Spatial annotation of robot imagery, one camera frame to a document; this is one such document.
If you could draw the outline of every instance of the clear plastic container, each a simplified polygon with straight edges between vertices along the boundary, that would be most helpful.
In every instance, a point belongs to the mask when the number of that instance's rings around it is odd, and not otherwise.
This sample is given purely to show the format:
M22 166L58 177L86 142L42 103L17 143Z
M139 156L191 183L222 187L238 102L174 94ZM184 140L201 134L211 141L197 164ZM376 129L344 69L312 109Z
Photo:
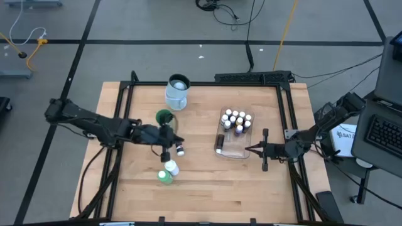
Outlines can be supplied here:
M234 110L236 110L238 112L245 112L246 115L249 114L251 116L251 121L250 121L251 125L245 133L242 133L239 136L236 136L235 135L236 125L233 125L233 127L230 128L228 131L224 130L224 126L221 124L221 119L222 119L222 116L226 113L227 109L232 110L232 112ZM250 152L244 150L244 148L250 146L251 131L253 129L253 122L254 122L254 112L247 108L224 106L220 110L220 115L219 115L219 118L217 121L218 121L218 130L216 132L216 138L218 137L219 134L222 134L225 136L225 139L224 139L224 143L223 143L220 153L216 152L216 141L215 141L214 152L219 156L223 156L223 157L227 157L227 158L233 158L233 159L248 158L250 156Z

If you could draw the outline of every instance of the black keyboard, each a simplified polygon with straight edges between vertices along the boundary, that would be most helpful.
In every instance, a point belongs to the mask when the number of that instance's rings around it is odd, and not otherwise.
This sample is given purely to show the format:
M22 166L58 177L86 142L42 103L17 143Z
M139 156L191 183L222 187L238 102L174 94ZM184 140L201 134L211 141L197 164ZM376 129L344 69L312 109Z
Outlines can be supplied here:
M295 82L290 71L222 73L215 75L216 82Z
M374 114L364 140L402 159L401 125Z

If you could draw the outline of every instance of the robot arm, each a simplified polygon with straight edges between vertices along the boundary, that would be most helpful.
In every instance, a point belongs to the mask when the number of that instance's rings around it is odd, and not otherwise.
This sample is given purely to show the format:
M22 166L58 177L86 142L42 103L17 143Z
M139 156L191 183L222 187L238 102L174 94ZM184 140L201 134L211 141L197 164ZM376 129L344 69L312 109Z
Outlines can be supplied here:
M108 148L115 148L120 141L126 141L163 146L163 149L168 149L184 141L166 124L158 128L149 124L142 125L141 119L104 117L80 108L71 100L51 99L45 117L50 124L68 123L91 133L98 138L100 145Z

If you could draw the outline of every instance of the wooden table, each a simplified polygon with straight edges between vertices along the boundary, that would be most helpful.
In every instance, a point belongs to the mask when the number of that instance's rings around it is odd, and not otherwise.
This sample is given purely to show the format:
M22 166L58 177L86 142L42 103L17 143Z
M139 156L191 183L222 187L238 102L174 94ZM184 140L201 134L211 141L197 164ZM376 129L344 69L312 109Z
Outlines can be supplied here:
M298 127L308 129L314 125L314 119L307 87L304 83L290 85ZM118 88L119 82L103 84L98 114L113 116ZM164 98L164 86L135 86L129 117L142 119L144 124L157 125L156 112L168 108ZM291 128L285 92L283 101ZM213 147L217 122L224 105L253 110L255 118L251 144L262 140L265 127L269 129L269 142L284 143L275 88L191 87L188 105L174 113L180 123L178 135L185 139L184 156L171 152L180 167L179 175L172 185L161 184L156 177L157 172L163 169L159 157L150 151L149 146L125 143L113 220L155 222L159 216L165 216L167 222L244 223L250 218L256 218L259 223L297 221L287 163L269 161L269 171L262 172L261 159L254 154L244 160L215 155ZM89 141L82 169L98 150L99 142ZM85 176L83 208L98 190L104 155L105 152L92 163ZM311 192L330 190L320 156L310 151L305 155L305 163ZM300 194L303 216L307 219L305 198ZM102 208L102 215L105 209L106 205ZM76 193L71 216L77 214Z

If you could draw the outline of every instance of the yellow cable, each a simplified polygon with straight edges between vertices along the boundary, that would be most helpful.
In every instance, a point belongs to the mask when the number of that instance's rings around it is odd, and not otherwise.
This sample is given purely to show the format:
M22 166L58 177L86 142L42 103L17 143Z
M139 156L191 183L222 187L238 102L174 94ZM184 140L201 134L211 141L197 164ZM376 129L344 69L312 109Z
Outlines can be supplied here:
M30 66L30 60L31 60L31 58L33 57L33 55L36 54L36 52L39 50L39 48L40 48L42 45L46 44L46 43L48 43L48 40L43 39L43 38L38 39L38 46L37 46L36 49L33 51L33 53L30 55L30 57L28 57L28 59L26 59L26 66L27 66L32 72L34 72L35 70L33 70L33 69L31 68L31 66Z
M1 32L0 36L2 36L2 38L4 38L8 42L8 44L10 44L17 51L18 54L22 54L21 51L17 48L17 46L15 46L12 42L10 42L8 38L5 37Z
M291 19L293 17L293 13L295 12L297 2L298 2L298 0L295 0L295 2L293 3L293 7L291 9L291 12L290 12L290 15L289 15L289 18L288 18L288 22L286 23L285 31L283 32L283 35L282 35L281 44L279 45L278 52L276 53L274 68L272 69L272 71L275 71L276 62L278 61L279 54L281 53L281 50L282 50L283 40L285 40L286 34L288 33L289 24L290 24L290 21L291 21Z

